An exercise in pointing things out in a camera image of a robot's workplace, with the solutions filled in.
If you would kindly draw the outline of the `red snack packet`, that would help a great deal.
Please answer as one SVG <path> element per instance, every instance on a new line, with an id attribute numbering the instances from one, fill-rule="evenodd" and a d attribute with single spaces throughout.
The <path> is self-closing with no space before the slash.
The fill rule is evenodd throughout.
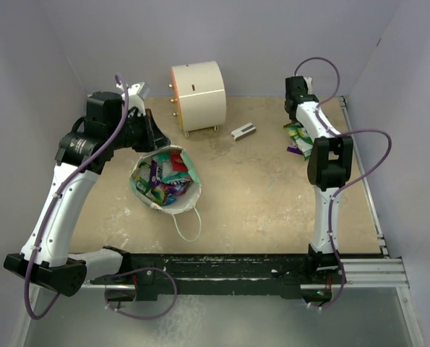
<path id="1" fill-rule="evenodd" d="M 180 152 L 170 151 L 172 170 L 175 172 L 187 172 L 188 168 L 181 157 Z"/>

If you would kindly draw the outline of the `green paper bag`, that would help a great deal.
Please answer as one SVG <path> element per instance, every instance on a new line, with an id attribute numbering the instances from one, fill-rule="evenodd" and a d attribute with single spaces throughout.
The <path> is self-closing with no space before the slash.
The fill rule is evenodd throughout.
<path id="1" fill-rule="evenodd" d="M 170 151 L 181 153 L 188 171 L 172 170 Z M 145 153 L 134 165 L 129 183 L 134 195 L 152 210 L 169 215 L 173 219 L 178 235 L 187 242 L 196 241 L 202 231 L 202 219 L 197 209 L 197 202 L 202 193 L 202 185 L 196 167 L 188 152 L 178 146 L 169 145 Z M 198 230 L 193 239 L 181 232 L 176 216 L 194 211 Z"/>

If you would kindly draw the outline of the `green Fox's candy packet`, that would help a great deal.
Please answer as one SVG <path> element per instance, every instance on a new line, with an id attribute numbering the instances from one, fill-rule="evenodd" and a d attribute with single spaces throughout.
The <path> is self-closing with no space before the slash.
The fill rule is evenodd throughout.
<path id="1" fill-rule="evenodd" d="M 313 140 L 303 126 L 289 123 L 284 125 L 283 128 L 297 145 L 313 145 Z"/>

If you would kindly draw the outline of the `yellow green snack packet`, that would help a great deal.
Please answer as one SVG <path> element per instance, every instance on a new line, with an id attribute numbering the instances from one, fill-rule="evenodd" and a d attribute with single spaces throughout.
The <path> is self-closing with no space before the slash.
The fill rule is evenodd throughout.
<path id="1" fill-rule="evenodd" d="M 298 145 L 299 149 L 301 150 L 301 155 L 304 157 L 304 160 L 308 160 L 311 155 L 313 145 L 302 139 L 297 139 L 293 141 Z"/>

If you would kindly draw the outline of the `purple snack packet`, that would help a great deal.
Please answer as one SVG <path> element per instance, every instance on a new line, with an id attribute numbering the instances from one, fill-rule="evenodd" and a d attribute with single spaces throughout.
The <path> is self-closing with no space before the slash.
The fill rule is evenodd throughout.
<path id="1" fill-rule="evenodd" d="M 292 141 L 291 144 L 289 144 L 289 146 L 287 148 L 287 151 L 290 152 L 290 153 L 298 154 L 298 155 L 302 154 L 302 152 L 299 149 L 298 145 L 294 141 Z"/>

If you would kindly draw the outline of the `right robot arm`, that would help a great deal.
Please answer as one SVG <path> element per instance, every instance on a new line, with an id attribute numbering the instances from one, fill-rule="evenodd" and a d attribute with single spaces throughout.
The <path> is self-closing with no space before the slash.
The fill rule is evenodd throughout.
<path id="1" fill-rule="evenodd" d="M 324 115 L 306 77 L 285 79 L 285 111 L 290 120 L 304 127 L 312 141 L 307 177 L 315 194 L 314 232 L 304 272 L 311 282 L 321 283 L 330 270 L 339 268 L 338 192 L 351 177 L 353 140 L 342 136 Z"/>

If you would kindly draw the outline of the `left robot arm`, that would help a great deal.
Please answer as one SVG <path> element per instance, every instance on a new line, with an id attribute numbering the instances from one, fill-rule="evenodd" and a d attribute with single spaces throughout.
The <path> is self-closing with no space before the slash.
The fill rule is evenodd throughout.
<path id="1" fill-rule="evenodd" d="M 145 107 L 145 97 L 135 85 L 124 94 L 88 96 L 85 115 L 59 142 L 53 181 L 38 222 L 21 250 L 6 256 L 6 270 L 64 296 L 73 296 L 89 279 L 107 275 L 125 283 L 131 278 L 132 266 L 123 251 L 105 247 L 73 255 L 69 248 L 82 206 L 115 151 L 148 153 L 171 143 Z"/>

